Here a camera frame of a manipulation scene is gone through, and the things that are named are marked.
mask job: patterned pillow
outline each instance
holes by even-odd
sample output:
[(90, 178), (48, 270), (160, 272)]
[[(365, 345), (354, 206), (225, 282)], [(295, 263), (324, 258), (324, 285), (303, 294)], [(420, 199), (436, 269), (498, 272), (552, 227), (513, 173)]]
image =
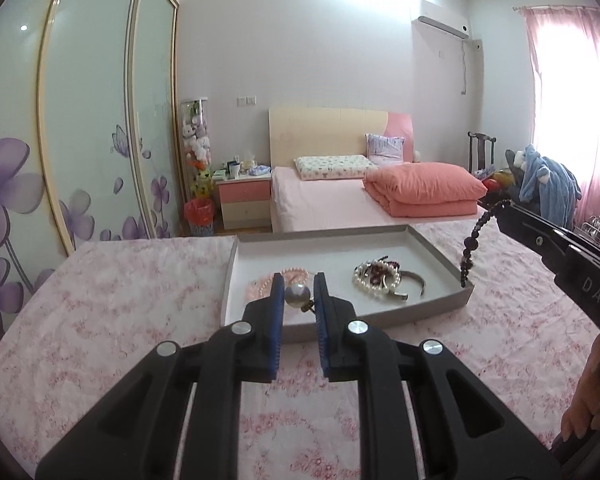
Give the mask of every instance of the patterned pillow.
[(376, 165), (364, 155), (300, 156), (296, 168), (301, 180), (345, 180), (364, 178)]
[(366, 158), (380, 168), (404, 162), (404, 137), (366, 134)]

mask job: blue clothing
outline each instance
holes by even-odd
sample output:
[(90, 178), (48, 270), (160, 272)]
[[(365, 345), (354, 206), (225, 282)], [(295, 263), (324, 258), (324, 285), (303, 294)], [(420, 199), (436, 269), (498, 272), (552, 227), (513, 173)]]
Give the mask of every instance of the blue clothing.
[[(536, 186), (540, 190), (540, 216), (560, 227), (573, 229), (576, 202), (582, 198), (576, 177), (562, 164), (541, 156), (532, 144), (525, 148), (525, 177), (520, 202), (530, 202)], [(547, 176), (546, 184), (540, 178)]]

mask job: pink bedspread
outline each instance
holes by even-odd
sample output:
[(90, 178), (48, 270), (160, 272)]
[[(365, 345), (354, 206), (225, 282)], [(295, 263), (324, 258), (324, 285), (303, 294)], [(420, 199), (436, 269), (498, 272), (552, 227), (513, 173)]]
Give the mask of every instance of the pink bedspread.
[[(457, 262), (473, 224), (417, 229)], [(213, 333), (231, 244), (85, 244), (45, 283), (0, 343), (0, 437), (27, 471), (156, 343)], [(464, 309), (389, 333), (442, 341), (547, 443), (598, 331), (494, 224), (481, 231), (470, 277)], [(240, 478), (357, 479), (357, 412), (355, 385), (324, 379), (317, 344), (284, 346), (277, 381), (244, 385)]]
[(478, 218), (392, 218), (365, 191), (362, 180), (300, 180), (294, 168), (274, 168), (276, 231), (317, 231)]

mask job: window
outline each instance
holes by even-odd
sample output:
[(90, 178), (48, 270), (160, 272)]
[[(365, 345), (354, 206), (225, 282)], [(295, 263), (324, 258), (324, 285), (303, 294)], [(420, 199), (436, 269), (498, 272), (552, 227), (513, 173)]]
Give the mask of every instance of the window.
[(523, 9), (536, 79), (533, 144), (577, 177), (576, 224), (600, 216), (600, 10)]

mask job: gray tray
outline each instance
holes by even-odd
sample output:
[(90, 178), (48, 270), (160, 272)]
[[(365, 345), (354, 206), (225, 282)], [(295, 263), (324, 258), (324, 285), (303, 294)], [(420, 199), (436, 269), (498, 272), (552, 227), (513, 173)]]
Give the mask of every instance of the gray tray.
[[(405, 278), (400, 293), (407, 301), (376, 298), (353, 283), (356, 266), (388, 255), (403, 270), (420, 274), (420, 285)], [(360, 319), (388, 328), (465, 306), (474, 285), (460, 285), (460, 270), (412, 226), (384, 226), (273, 235), (238, 235), (234, 242), (222, 298), (221, 325), (242, 318), (247, 290), (253, 283), (283, 269), (299, 267), (311, 277), (324, 272), (331, 296), (350, 301)], [(313, 290), (313, 282), (307, 283)], [(315, 316), (285, 305), (283, 342), (315, 340)]]

